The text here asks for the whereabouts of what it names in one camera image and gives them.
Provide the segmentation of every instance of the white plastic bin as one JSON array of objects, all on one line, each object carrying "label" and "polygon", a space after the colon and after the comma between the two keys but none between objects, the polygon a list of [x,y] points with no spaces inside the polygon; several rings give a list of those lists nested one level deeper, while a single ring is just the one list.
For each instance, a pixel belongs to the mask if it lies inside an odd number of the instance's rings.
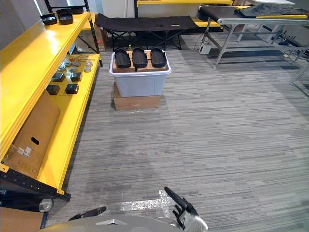
[{"label": "white plastic bin", "polygon": [[168,68],[166,71],[114,73],[112,71],[114,57],[115,53],[113,52],[109,74],[114,77],[121,97],[153,96],[162,94],[165,79],[167,75],[172,72],[168,59],[166,59],[166,65]]}]

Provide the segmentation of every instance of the shelf label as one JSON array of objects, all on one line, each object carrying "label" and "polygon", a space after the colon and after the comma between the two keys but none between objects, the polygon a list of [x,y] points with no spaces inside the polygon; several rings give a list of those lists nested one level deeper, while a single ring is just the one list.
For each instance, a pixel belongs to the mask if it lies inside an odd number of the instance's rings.
[{"label": "shelf label", "polygon": [[18,148],[17,152],[21,155],[24,154],[24,149],[22,149],[21,147]]},{"label": "shelf label", "polygon": [[25,157],[29,157],[29,155],[30,155],[30,152],[31,152],[31,147],[26,147],[26,149],[25,149],[25,151],[24,151],[24,156]]}]

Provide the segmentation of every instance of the black cloth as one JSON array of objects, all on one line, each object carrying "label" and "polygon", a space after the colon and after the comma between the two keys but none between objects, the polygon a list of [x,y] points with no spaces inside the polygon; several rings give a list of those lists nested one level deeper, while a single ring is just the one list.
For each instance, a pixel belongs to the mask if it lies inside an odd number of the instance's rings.
[{"label": "black cloth", "polygon": [[186,30],[196,28],[197,25],[189,16],[162,18],[108,18],[98,14],[96,24],[113,31],[164,31]]},{"label": "black cloth", "polygon": [[212,18],[213,21],[218,22],[220,18],[241,18],[234,13],[235,7],[233,6],[202,6],[199,11]]},{"label": "black cloth", "polygon": [[302,15],[299,10],[293,9],[280,4],[260,3],[255,6],[235,10],[239,16],[243,18],[256,18],[257,16],[268,15]]}]

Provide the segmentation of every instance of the small black cube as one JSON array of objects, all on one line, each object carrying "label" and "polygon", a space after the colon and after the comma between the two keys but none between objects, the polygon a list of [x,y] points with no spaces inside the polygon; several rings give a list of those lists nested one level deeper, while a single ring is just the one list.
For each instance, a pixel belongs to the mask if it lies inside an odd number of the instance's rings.
[{"label": "small black cube", "polygon": [[59,85],[48,85],[46,90],[50,95],[57,95],[57,93],[60,90],[60,87]]},{"label": "small black cube", "polygon": [[66,93],[67,94],[77,93],[78,89],[79,89],[78,84],[68,84],[66,87]]},{"label": "small black cube", "polygon": [[82,80],[82,73],[81,72],[72,72],[71,74],[71,81],[81,81]]},{"label": "small black cube", "polygon": [[63,82],[64,78],[66,78],[64,73],[57,72],[53,75],[52,81],[53,82]]}]

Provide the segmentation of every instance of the black folding cot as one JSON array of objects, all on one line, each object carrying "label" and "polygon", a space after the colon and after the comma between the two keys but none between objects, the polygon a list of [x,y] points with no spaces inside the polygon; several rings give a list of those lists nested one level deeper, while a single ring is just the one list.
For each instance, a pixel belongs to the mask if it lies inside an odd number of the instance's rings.
[{"label": "black folding cot", "polygon": [[[112,35],[112,48],[114,51],[121,47],[114,47],[114,42],[117,39],[123,39],[127,41],[128,44],[141,47],[137,42],[135,42],[141,37],[145,39],[146,47],[148,49],[147,37],[150,35],[153,35],[160,40],[158,44],[152,46],[150,49],[160,45],[163,45],[164,49],[166,49],[166,44],[170,43],[181,50],[182,47],[180,44],[179,35],[187,29],[194,29],[197,27],[189,16],[160,18],[108,18],[102,14],[99,14],[96,24],[99,27],[106,29],[107,32]],[[164,36],[158,34],[160,31],[164,32]],[[129,34],[129,39],[124,37],[126,33]],[[179,45],[176,45],[172,40],[176,36],[178,37]]]}]

